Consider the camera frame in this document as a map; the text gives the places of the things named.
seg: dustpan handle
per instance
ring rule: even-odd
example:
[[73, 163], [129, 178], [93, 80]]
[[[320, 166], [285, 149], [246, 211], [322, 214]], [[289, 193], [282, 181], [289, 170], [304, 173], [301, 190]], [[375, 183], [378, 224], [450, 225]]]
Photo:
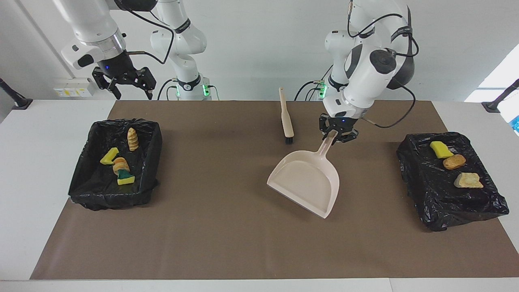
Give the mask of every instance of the dustpan handle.
[[335, 139], [335, 136], [337, 136], [337, 131], [335, 131], [335, 130], [331, 130], [328, 133], [328, 136], [321, 143], [321, 146], [319, 147], [319, 150], [317, 150], [317, 154], [319, 156], [326, 156], [328, 150], [332, 146], [333, 139]]

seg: yellow object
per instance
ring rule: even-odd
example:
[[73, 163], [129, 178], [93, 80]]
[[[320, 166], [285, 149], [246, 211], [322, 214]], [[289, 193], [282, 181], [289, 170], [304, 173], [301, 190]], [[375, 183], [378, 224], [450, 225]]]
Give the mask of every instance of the yellow object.
[[104, 165], [113, 165], [115, 156], [119, 153], [119, 149], [117, 147], [113, 147], [103, 156], [103, 158], [99, 161]]
[[129, 177], [129, 178], [117, 179], [117, 184], [118, 185], [131, 184], [131, 183], [134, 183], [134, 182], [135, 182], [135, 176], [132, 176], [132, 177]]
[[436, 157], [438, 158], [449, 158], [454, 155], [451, 151], [449, 151], [449, 148], [447, 148], [447, 145], [445, 145], [443, 142], [440, 141], [432, 141], [429, 145], [436, 153]]
[[139, 140], [134, 128], [128, 129], [128, 147], [130, 148], [130, 151], [135, 151], [139, 148]]
[[112, 166], [112, 169], [115, 175], [119, 175], [120, 169], [124, 169], [129, 172], [130, 166], [128, 166], [128, 162], [126, 162], [126, 159], [124, 159], [123, 157], [118, 157], [114, 160], [114, 166]]

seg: bread slice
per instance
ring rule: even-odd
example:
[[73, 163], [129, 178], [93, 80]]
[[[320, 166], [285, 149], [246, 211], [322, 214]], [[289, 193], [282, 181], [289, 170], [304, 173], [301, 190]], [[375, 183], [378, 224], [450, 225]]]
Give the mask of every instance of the bread slice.
[[463, 155], [456, 154], [454, 156], [451, 156], [451, 157], [445, 159], [443, 161], [443, 166], [445, 167], [445, 169], [453, 170], [456, 168], [460, 168], [461, 166], [463, 166], [465, 164], [465, 162], [467, 162], [467, 160], [465, 159], [465, 157], [463, 157]]
[[460, 189], [482, 189], [480, 176], [470, 172], [462, 172], [454, 182], [454, 186]]

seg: blue object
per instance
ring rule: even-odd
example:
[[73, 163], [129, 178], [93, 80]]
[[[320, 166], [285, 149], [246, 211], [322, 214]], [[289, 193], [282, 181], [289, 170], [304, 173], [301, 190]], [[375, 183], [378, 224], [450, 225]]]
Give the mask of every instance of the blue object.
[[509, 124], [514, 130], [519, 132], [519, 116], [515, 117], [515, 119], [510, 121]]

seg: yellow sponge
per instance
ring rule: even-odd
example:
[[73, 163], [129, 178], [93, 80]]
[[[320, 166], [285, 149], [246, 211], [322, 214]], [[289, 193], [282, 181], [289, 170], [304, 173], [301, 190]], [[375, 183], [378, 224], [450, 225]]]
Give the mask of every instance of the yellow sponge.
[[454, 155], [443, 142], [432, 141], [429, 146], [431, 146], [438, 158], [449, 158]]
[[134, 182], [135, 182], [135, 176], [131, 176], [129, 178], [117, 179], [117, 184], [118, 185], [131, 184], [131, 183], [134, 183]]
[[119, 149], [117, 147], [113, 147], [104, 155], [104, 157], [99, 161], [104, 165], [113, 165], [115, 156], [119, 154]]

